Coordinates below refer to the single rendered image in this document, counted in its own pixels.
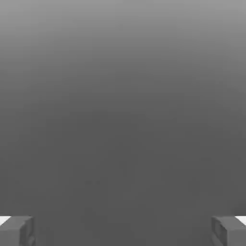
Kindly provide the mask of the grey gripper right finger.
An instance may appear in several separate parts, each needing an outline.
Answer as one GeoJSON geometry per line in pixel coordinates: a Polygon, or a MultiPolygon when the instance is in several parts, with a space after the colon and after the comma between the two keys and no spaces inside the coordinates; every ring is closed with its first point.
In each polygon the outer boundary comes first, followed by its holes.
{"type": "Polygon", "coordinates": [[[246,246],[246,216],[213,216],[213,246],[246,246]]]}

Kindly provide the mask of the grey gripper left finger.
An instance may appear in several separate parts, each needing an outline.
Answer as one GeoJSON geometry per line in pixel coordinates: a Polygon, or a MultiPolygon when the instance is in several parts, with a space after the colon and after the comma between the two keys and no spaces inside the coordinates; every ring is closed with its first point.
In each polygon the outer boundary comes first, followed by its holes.
{"type": "Polygon", "coordinates": [[[0,216],[0,246],[36,246],[35,218],[0,216]]]}

